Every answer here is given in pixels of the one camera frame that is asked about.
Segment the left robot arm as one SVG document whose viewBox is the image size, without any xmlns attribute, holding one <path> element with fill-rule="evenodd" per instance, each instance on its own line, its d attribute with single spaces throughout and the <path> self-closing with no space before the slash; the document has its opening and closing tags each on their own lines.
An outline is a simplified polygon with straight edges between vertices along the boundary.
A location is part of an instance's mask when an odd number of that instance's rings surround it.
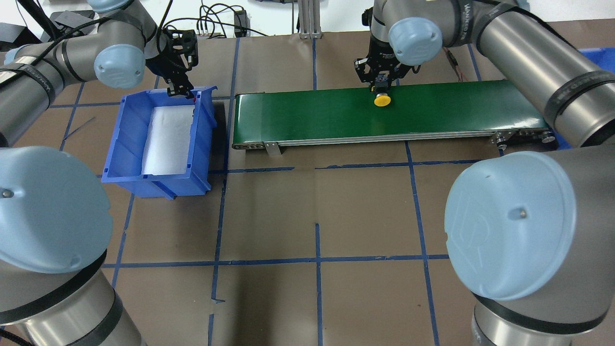
<svg viewBox="0 0 615 346">
<path fill-rule="evenodd" d="M 179 39 L 138 0 L 90 0 L 98 18 L 6 54 L 1 67 L 1 336 L 23 346 L 145 346 L 101 271 L 113 221 L 105 189 L 61 148 L 19 147 L 67 88 L 134 88 L 149 68 L 191 103 Z"/>
</svg>

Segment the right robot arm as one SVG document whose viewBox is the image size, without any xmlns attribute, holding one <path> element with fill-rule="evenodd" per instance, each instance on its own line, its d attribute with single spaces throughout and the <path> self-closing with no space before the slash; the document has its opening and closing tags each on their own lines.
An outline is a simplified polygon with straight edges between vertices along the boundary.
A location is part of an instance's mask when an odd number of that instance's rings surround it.
<svg viewBox="0 0 615 346">
<path fill-rule="evenodd" d="M 370 44 L 355 69 L 379 107 L 394 80 L 472 43 L 549 125 L 493 138 L 519 151 L 459 175 L 444 231 L 476 300 L 475 346 L 571 346 L 614 298 L 614 73 L 525 0 L 376 0 L 362 24 Z"/>
</svg>

